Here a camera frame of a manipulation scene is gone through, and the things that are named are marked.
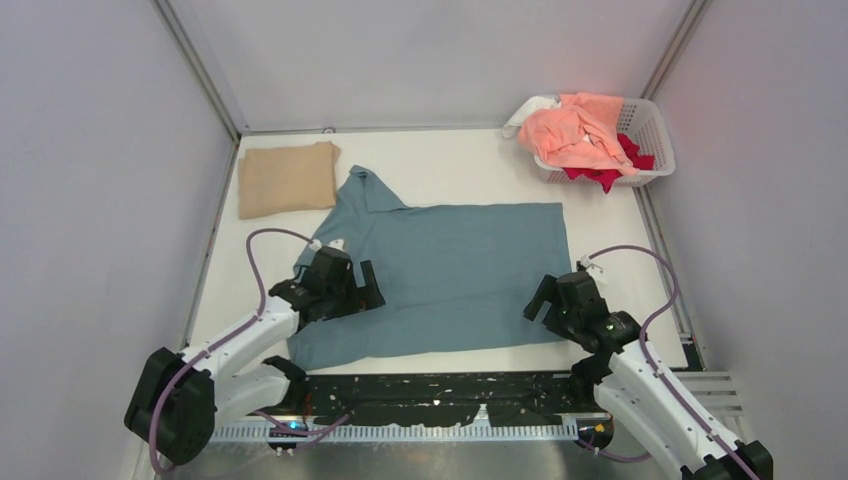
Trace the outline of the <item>blue-grey polo t-shirt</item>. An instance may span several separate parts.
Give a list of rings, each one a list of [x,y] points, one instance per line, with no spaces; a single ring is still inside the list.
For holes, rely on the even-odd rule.
[[[355,166],[316,237],[370,262],[385,303],[291,337],[304,369],[555,340],[523,311],[544,276],[571,269],[559,204],[411,207]]]

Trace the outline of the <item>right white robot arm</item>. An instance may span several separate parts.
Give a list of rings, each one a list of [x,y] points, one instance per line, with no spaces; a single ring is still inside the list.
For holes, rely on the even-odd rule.
[[[609,413],[670,478],[773,478],[767,448],[743,442],[711,414],[662,363],[641,325],[609,310],[587,272],[544,276],[523,315],[588,352],[571,368],[572,400]]]

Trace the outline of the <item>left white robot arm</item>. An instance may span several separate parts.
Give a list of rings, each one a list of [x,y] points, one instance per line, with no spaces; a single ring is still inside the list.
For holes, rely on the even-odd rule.
[[[371,261],[354,264],[330,246],[319,247],[298,277],[260,293],[256,311],[212,339],[179,352],[162,347],[146,360],[123,423],[154,456],[185,465],[220,427],[269,407],[298,412],[308,396],[301,367],[280,356],[246,365],[313,322],[385,304]]]

